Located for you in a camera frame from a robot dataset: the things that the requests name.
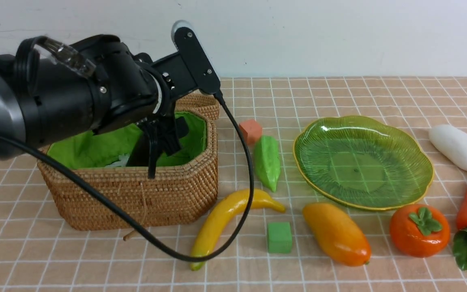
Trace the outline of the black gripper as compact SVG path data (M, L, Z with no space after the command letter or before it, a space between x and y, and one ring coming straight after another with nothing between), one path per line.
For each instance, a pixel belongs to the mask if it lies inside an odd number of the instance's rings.
M189 133L185 118L176 118L176 104L169 106L166 115L150 115L136 123L141 130L126 167L148 167L148 178L154 179L159 156L168 157L183 147L180 139Z

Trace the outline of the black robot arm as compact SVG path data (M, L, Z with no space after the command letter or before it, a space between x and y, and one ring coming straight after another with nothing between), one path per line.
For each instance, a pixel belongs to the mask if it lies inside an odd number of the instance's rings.
M0 55L0 160L137 124L140 146L129 165L148 167L154 178L161 154L180 149L176 101L198 87L179 43L156 62L105 34L72 45L38 36L22 41L15 55Z

